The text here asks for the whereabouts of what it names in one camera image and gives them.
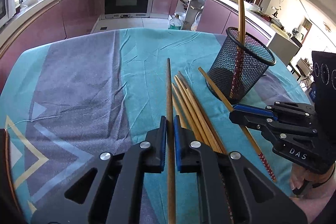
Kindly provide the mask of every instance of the floor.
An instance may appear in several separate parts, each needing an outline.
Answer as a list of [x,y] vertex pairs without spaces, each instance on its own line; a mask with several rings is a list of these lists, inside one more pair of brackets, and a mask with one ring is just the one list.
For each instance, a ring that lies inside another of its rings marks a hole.
[[117,18],[98,21],[93,33],[128,28],[168,29],[169,20],[161,18]]

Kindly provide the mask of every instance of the silver rivet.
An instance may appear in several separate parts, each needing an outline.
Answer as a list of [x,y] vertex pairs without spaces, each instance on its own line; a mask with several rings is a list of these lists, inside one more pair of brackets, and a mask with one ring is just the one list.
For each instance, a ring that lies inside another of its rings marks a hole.
[[239,160],[240,157],[241,157],[241,155],[240,155],[238,152],[232,152],[232,153],[230,154],[230,157],[231,157],[231,159],[233,159],[233,160]]
[[111,154],[108,152],[104,152],[100,154],[100,159],[101,160],[109,160],[111,158]]
[[143,148],[143,149],[148,148],[150,146],[151,146],[150,142],[144,141],[144,142],[140,143],[140,147]]
[[201,143],[198,142],[198,141],[193,141],[193,142],[190,143],[190,146],[192,148],[199,148],[201,146]]

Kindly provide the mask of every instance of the microwave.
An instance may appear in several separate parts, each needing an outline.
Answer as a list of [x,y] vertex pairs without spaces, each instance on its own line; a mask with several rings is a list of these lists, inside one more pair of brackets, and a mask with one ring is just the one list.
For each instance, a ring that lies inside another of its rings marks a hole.
[[15,15],[14,0],[0,0],[0,27]]

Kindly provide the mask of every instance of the plastic bottle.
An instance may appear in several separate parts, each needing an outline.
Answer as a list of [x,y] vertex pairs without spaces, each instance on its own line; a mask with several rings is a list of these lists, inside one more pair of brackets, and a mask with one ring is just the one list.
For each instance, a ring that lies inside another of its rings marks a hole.
[[169,21],[169,30],[180,30],[182,27],[182,21],[179,19],[180,16],[176,15],[173,19]]

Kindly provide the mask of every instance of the mesh pen holder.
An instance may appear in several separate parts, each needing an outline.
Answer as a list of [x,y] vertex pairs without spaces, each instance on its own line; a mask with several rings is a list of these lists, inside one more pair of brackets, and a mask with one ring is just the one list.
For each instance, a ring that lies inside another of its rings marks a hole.
[[[237,28],[227,28],[226,34],[208,75],[229,102],[236,104],[276,61],[271,51],[249,33],[246,33],[244,46],[237,40]],[[207,86],[217,97],[208,83]]]

